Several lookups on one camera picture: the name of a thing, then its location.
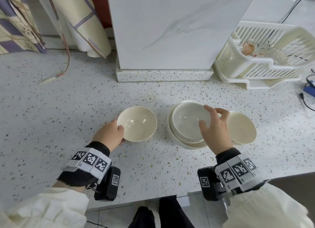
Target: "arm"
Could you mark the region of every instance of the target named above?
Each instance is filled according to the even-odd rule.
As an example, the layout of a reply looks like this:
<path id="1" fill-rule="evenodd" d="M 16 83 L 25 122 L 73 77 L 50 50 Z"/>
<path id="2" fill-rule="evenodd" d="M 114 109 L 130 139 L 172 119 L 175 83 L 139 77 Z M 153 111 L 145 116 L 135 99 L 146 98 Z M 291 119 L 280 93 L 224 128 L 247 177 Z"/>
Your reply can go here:
<path id="1" fill-rule="evenodd" d="M 87 147 L 109 156 L 122 143 L 123 136 L 124 128 L 117 126 L 117 120 L 114 119 L 96 132 Z M 0 212 L 0 227 L 83 227 L 89 199 L 82 193 L 85 185 L 81 184 L 96 180 L 91 174 L 79 169 L 75 172 L 64 171 L 44 193 L 22 201 L 7 212 Z"/>
<path id="2" fill-rule="evenodd" d="M 199 122 L 201 134 L 215 153 L 220 165 L 241 154 L 233 147 L 227 129 L 229 112 L 205 105 L 211 115 L 211 125 Z M 314 227 L 307 217 L 307 209 L 282 190 L 262 182 L 230 199 L 224 228 L 232 227 Z"/>

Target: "leg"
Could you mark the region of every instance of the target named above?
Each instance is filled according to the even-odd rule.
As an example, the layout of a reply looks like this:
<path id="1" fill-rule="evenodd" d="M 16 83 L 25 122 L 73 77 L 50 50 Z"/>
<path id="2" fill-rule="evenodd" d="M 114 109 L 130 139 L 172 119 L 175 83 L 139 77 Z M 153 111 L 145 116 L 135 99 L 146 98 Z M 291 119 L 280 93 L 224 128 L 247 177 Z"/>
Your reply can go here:
<path id="1" fill-rule="evenodd" d="M 160 199 L 161 228 L 195 228 L 179 205 L 176 196 Z"/>
<path id="2" fill-rule="evenodd" d="M 154 215 L 152 211 L 145 206 L 139 207 L 128 228 L 155 228 Z"/>

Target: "speckled countertop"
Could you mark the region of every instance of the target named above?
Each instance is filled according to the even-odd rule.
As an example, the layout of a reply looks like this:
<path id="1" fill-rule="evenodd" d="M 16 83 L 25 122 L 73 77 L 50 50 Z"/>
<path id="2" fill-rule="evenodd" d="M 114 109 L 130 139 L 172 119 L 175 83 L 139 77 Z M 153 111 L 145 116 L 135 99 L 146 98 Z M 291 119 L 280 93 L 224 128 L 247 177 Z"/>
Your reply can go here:
<path id="1" fill-rule="evenodd" d="M 66 75 L 38 85 L 60 72 L 66 60 L 60 51 L 0 57 L 3 207 L 51 186 L 73 152 L 89 143 L 105 121 L 135 105 L 154 111 L 156 133 L 111 153 L 122 171 L 117 198 L 96 202 L 91 196 L 89 208 L 201 190 L 197 169 L 214 165 L 214 154 L 210 149 L 180 148 L 166 130 L 171 106 L 187 99 L 240 111 L 253 120 L 257 140 L 239 149 L 256 161 L 264 178 L 315 171 L 315 113 L 298 99 L 302 83 L 250 91 L 222 83 L 216 74 L 208 82 L 117 83 L 115 56 L 93 59 L 73 52 Z M 314 98 L 306 99 L 315 104 Z"/>

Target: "dish rack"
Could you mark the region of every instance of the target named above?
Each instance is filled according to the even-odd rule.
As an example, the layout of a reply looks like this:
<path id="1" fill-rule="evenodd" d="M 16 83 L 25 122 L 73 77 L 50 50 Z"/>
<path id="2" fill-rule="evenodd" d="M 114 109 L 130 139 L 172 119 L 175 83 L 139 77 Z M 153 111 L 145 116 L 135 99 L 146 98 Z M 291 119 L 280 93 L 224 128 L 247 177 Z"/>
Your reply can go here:
<path id="1" fill-rule="evenodd" d="M 243 55 L 242 45 L 247 41 L 280 49 L 288 58 L 286 64 L 275 65 L 272 58 Z M 304 28 L 240 21 L 214 66 L 223 82 L 244 82 L 247 89 L 269 89 L 300 80 L 301 73 L 315 67 L 314 62 L 315 38 Z"/>

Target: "bowl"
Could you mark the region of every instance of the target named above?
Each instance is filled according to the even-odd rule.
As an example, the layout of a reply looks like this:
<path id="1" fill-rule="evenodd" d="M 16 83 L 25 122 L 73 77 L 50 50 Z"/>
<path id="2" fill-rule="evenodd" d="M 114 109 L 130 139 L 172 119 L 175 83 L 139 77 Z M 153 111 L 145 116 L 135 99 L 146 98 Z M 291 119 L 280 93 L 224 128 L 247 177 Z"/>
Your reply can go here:
<path id="1" fill-rule="evenodd" d="M 130 142 L 142 142 L 150 138 L 157 128 L 154 113 L 141 106 L 129 107 L 117 119 L 117 125 L 124 127 L 124 139 Z"/>
<path id="2" fill-rule="evenodd" d="M 252 120 L 236 111 L 230 111 L 227 129 L 234 145 L 250 144 L 255 141 L 257 136 L 256 127 Z"/>
<path id="3" fill-rule="evenodd" d="M 180 103 L 177 103 L 176 105 L 174 105 L 171 108 L 171 110 L 170 110 L 170 112 L 168 114 L 168 117 L 167 117 L 167 132 L 168 132 L 169 136 L 171 137 L 171 139 L 173 140 L 173 142 L 176 143 L 180 147 L 183 147 L 185 149 L 190 149 L 190 150 L 207 148 L 208 146 L 207 146 L 207 144 L 206 144 L 206 142 L 204 140 L 202 140 L 200 142 L 188 142 L 188 141 L 180 138 L 175 133 L 175 131 L 172 129 L 172 115 L 173 115 L 174 110 L 180 104 L 189 103 L 189 102 L 194 102 L 194 101 L 185 100 L 185 101 L 182 101 Z"/>
<path id="4" fill-rule="evenodd" d="M 209 127 L 211 116 L 204 109 L 203 104 L 190 101 L 178 105 L 172 115 L 172 125 L 175 133 L 189 142 L 201 141 L 202 135 L 199 130 L 199 121 L 204 120 Z"/>

